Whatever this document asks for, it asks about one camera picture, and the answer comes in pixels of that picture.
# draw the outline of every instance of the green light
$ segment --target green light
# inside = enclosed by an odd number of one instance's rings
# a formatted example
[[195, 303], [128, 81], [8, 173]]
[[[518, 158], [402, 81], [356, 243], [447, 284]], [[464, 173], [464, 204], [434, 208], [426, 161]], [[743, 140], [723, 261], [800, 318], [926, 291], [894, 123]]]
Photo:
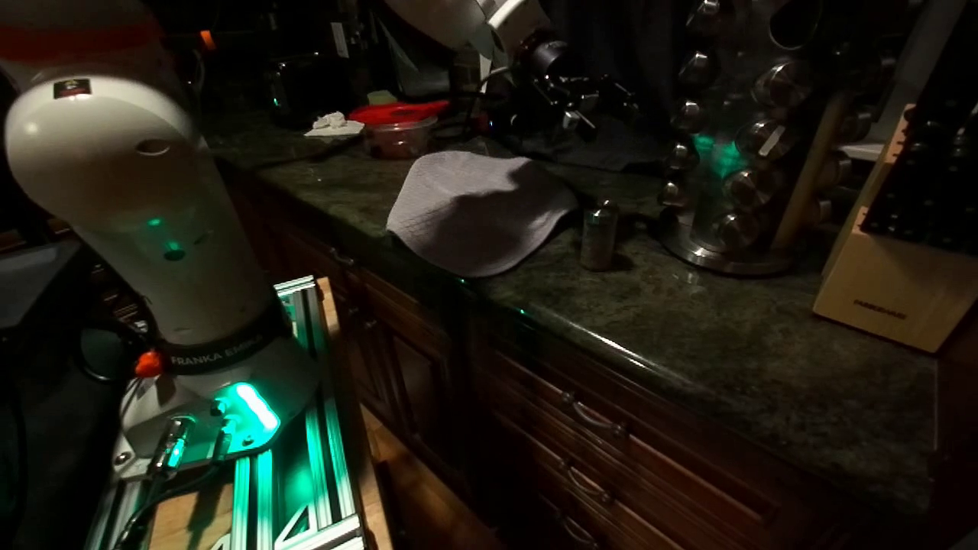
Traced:
[[273, 526], [273, 509], [275, 509], [275, 457], [273, 453], [261, 453], [253, 462], [253, 501], [255, 501], [255, 513], [253, 513], [253, 531], [255, 531], [255, 548], [273, 548], [275, 542], [275, 526]]
[[341, 509], [341, 518], [349, 518], [349, 513], [354, 513], [354, 499], [352, 499], [352, 476], [349, 476], [349, 464], [345, 464], [335, 401], [328, 405], [328, 441], [331, 441], [331, 458], [334, 458], [334, 475], [335, 475], [335, 486], [340, 486], [340, 509]]
[[282, 492], [283, 492], [283, 501], [310, 501], [314, 499], [310, 475], [298, 467], [293, 476], [283, 476]]
[[[328, 486], [328, 442], [325, 442], [325, 429], [317, 422], [317, 413], [304, 413], [304, 457], [308, 457], [308, 484], [304, 486]], [[317, 522], [331, 522], [334, 503], [331, 499], [317, 501]]]
[[275, 435], [282, 420], [273, 413], [273, 407], [255, 396], [253, 384], [233, 384], [234, 397], [249, 411], [249, 417], [266, 429], [266, 435]]
[[175, 243], [175, 239], [164, 239], [164, 243], [162, 243], [162, 258], [164, 258], [164, 261], [184, 261], [184, 258], [185, 258], [185, 249], [184, 249], [181, 243]]
[[168, 467], [176, 467], [185, 453], [185, 435], [175, 442], [171, 457], [164, 458]]
[[699, 158], [710, 158], [711, 139], [710, 135], [692, 135], [692, 151], [696, 151]]
[[738, 148], [732, 144], [732, 140], [728, 140], [728, 144], [721, 144], [718, 151], [715, 151], [715, 158], [711, 158], [711, 173], [715, 178], [721, 178], [721, 181], [728, 181], [732, 172], [738, 172], [743, 167], [743, 154], [738, 154]]

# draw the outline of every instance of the red object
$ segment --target red object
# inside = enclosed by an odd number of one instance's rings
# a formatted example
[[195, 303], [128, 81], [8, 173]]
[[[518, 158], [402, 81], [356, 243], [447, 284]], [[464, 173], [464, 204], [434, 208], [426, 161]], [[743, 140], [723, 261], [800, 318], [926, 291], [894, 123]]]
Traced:
[[450, 109], [450, 102], [426, 102], [426, 103], [368, 103], [349, 114], [364, 125], [396, 125], [396, 123], [422, 123], [438, 118]]
[[137, 376], [137, 380], [162, 376], [162, 358], [160, 358], [156, 349], [143, 352], [143, 356], [135, 361], [135, 376]]
[[216, 48], [216, 40], [213, 40], [213, 32], [212, 32], [212, 29], [202, 29], [202, 32], [197, 32], [197, 40], [202, 40], [202, 45], [206, 45], [209, 53]]

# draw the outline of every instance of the bottle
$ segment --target bottle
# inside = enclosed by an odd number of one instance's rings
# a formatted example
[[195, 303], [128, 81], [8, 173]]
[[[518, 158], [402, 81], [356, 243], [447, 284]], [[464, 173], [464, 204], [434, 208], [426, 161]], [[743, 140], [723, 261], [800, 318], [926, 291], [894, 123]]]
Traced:
[[579, 233], [579, 266], [591, 273], [602, 273], [615, 261], [618, 246], [618, 208], [610, 198], [602, 198], [600, 208], [585, 213]]

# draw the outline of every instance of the wooden cabinet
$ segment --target wooden cabinet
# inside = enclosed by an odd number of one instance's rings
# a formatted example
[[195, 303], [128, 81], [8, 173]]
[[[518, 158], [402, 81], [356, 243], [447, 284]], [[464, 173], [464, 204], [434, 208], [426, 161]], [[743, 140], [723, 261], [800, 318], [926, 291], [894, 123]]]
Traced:
[[[860, 509], [516, 314], [472, 324], [481, 464], [514, 548], [845, 548]], [[541, 501], [524, 526], [514, 501]]]
[[331, 279], [356, 397], [509, 548], [875, 548], [827, 484], [522, 314], [402, 284], [282, 192], [234, 192], [273, 273]]

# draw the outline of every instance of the granite countertop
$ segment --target granite countertop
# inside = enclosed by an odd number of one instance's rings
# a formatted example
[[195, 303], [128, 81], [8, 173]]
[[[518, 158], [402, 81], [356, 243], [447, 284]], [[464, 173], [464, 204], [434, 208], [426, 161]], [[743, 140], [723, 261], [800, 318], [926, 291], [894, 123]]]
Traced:
[[[359, 148], [308, 151], [246, 117], [212, 130], [209, 140], [325, 218], [388, 239], [384, 218], [409, 161], [369, 158]], [[653, 208], [650, 181], [558, 166], [554, 173], [588, 195], [620, 198], [632, 213]], [[610, 273], [579, 268], [576, 231], [566, 225], [516, 268], [468, 289], [805, 471], [899, 513], [922, 513], [936, 358], [816, 318], [816, 268], [721, 279], [663, 253], [647, 233], [622, 239], [620, 261]]]

